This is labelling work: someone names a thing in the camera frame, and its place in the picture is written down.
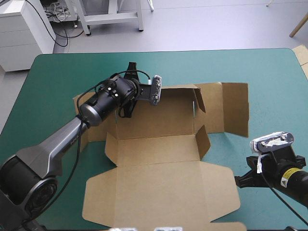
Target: yellow label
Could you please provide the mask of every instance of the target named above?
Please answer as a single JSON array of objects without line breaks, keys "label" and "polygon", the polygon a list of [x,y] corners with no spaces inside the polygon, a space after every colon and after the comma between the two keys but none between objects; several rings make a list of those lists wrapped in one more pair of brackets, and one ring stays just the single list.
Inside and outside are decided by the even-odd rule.
[{"label": "yellow label", "polygon": [[299,168],[296,168],[296,167],[293,167],[293,168],[290,168],[288,170],[286,170],[286,172],[283,174],[282,178],[281,178],[281,181],[280,181],[280,184],[281,186],[283,187],[287,187],[288,186],[288,181],[289,181],[289,178],[296,172],[298,171],[301,171]]},{"label": "yellow label", "polygon": [[293,168],[290,168],[288,170],[286,170],[286,172],[283,174],[283,178],[285,179],[289,179],[294,173],[300,171],[299,168],[296,168],[296,167],[293,167]]}]

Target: metal frame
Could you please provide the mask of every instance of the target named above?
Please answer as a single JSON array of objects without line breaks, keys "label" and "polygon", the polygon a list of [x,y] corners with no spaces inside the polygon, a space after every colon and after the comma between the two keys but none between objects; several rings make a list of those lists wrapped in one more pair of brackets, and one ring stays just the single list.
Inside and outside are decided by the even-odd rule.
[{"label": "metal frame", "polygon": [[[152,0],[147,0],[151,11],[154,10]],[[102,25],[111,23],[124,23],[138,20],[139,31],[143,31],[141,0],[136,0],[137,11],[129,13],[119,13],[124,0],[118,5],[117,0],[109,0],[108,14],[87,15],[82,0],[74,0],[77,13],[86,35],[90,35],[90,25]]]}]

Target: cabinet drawer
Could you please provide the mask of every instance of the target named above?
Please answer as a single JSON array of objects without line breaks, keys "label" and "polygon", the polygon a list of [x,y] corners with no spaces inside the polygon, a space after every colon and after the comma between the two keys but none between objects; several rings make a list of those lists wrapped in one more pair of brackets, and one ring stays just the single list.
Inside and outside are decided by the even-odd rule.
[{"label": "cabinet drawer", "polygon": [[36,43],[30,30],[0,33],[0,47],[19,46]]},{"label": "cabinet drawer", "polygon": [[21,15],[0,17],[0,32],[29,30],[24,18]]},{"label": "cabinet drawer", "polygon": [[5,71],[27,70],[39,54],[37,44],[0,47],[0,65]]}]

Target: white sticker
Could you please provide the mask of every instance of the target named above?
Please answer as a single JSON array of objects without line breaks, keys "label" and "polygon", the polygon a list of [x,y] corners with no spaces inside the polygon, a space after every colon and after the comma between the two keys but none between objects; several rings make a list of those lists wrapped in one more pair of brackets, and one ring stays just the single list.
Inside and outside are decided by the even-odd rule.
[{"label": "white sticker", "polygon": [[283,187],[286,188],[286,187],[287,187],[287,184],[288,184],[288,180],[289,180],[289,179],[282,177],[282,178],[281,178],[281,182],[280,182],[281,186],[283,186]]}]

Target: white cabinet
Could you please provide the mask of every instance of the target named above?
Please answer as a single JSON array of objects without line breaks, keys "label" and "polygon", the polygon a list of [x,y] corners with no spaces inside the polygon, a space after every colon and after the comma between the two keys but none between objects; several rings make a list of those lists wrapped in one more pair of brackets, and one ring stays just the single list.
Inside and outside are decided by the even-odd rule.
[{"label": "white cabinet", "polygon": [[[39,0],[29,1],[55,39],[55,33]],[[52,53],[53,47],[54,41],[29,3],[11,0],[0,6],[0,65],[5,71],[30,69],[38,55]]]}]

